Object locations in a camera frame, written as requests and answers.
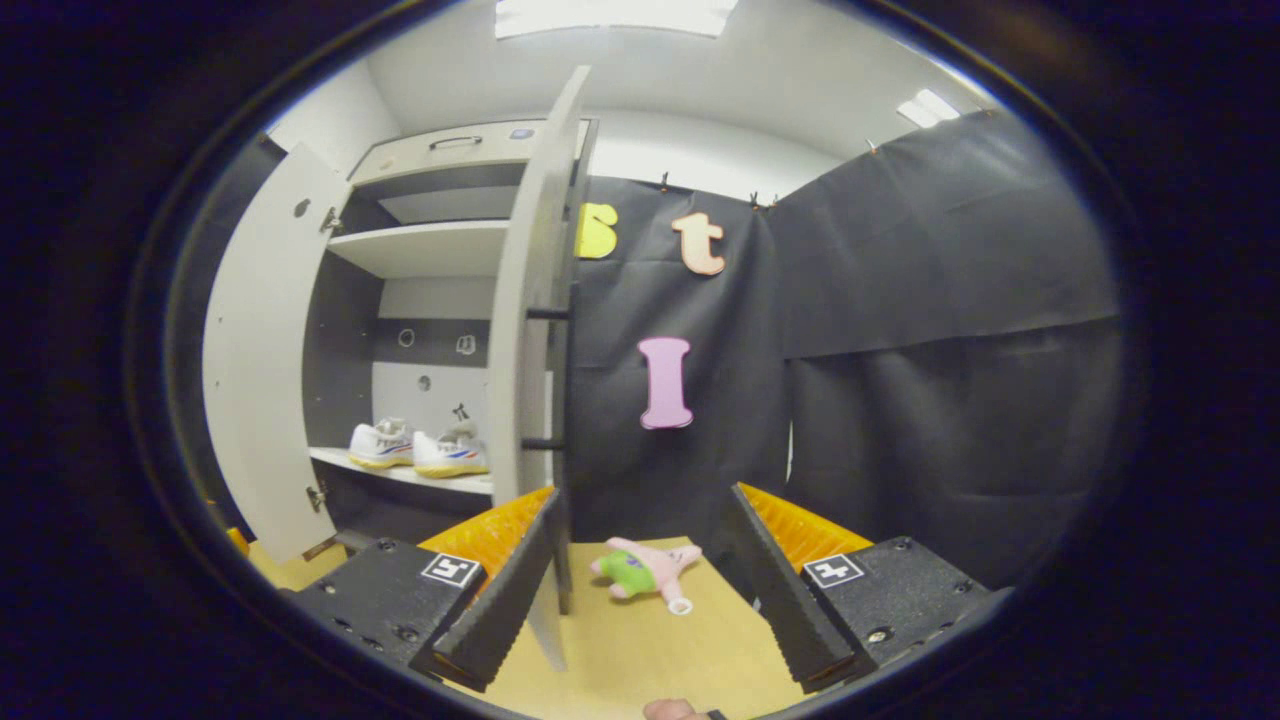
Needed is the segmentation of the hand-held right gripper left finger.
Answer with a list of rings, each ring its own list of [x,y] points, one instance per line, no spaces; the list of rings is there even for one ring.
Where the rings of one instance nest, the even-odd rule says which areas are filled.
[[[543,487],[419,544],[374,539],[291,600],[394,666],[484,692],[550,566],[559,511]]]

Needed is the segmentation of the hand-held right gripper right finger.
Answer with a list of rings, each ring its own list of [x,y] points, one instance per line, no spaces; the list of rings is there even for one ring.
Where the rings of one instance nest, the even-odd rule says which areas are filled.
[[[989,607],[987,587],[911,537],[874,543],[744,483],[730,489],[723,516],[806,693],[915,657]]]

